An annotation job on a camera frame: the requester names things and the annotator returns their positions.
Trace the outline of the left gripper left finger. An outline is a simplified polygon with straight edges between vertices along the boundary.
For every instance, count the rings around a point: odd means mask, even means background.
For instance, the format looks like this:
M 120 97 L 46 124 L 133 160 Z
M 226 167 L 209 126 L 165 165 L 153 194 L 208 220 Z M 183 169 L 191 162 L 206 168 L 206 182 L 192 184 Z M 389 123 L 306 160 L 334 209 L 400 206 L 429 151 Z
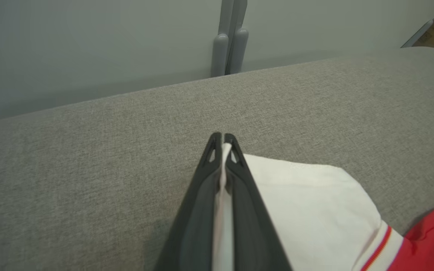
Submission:
M 160 252 L 155 271 L 212 271 L 215 197 L 222 166 L 222 134 L 213 133 Z

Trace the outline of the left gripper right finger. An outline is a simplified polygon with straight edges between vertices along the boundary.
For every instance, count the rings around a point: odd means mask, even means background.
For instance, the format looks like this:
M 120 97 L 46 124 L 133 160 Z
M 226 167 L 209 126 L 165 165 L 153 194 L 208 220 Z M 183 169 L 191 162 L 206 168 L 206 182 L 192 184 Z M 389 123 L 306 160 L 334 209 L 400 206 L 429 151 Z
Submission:
M 234 219 L 234 271 L 292 271 L 272 219 L 233 134 L 225 162 Z

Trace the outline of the red number 23 jersey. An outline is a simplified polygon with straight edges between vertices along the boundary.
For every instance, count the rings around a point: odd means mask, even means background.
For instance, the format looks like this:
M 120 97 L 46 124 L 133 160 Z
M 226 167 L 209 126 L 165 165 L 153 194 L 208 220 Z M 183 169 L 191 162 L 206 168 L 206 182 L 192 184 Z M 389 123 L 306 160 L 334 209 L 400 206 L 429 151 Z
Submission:
M 402 236 L 341 168 L 244 158 L 293 271 L 434 271 L 434 210 Z

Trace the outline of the grey fabric sofa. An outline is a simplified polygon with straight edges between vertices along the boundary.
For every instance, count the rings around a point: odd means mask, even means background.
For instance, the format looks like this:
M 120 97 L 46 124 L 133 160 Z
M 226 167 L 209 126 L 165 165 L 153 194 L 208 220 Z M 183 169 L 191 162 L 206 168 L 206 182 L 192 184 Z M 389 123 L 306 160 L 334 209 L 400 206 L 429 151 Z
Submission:
M 434 209 L 434 48 L 0 119 L 0 270 L 150 270 L 210 135 L 341 167 L 399 233 Z

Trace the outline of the grey partition post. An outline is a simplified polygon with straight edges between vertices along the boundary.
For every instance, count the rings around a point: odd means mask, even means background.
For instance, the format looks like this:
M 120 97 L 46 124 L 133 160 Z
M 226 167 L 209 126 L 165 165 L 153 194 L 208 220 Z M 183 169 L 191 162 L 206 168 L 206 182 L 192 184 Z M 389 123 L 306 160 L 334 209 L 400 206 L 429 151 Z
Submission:
M 248 0 L 222 0 L 212 45 L 211 77 L 241 72 L 249 31 L 243 27 Z

